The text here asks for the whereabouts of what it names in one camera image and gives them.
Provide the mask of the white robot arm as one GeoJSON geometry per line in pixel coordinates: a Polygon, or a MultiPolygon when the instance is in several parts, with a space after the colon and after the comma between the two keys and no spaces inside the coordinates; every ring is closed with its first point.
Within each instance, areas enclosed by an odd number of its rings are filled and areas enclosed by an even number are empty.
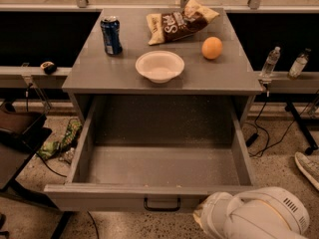
{"type": "Polygon", "coordinates": [[[310,224],[303,203],[280,187],[213,193],[193,218],[210,239],[307,239],[310,224]]]}

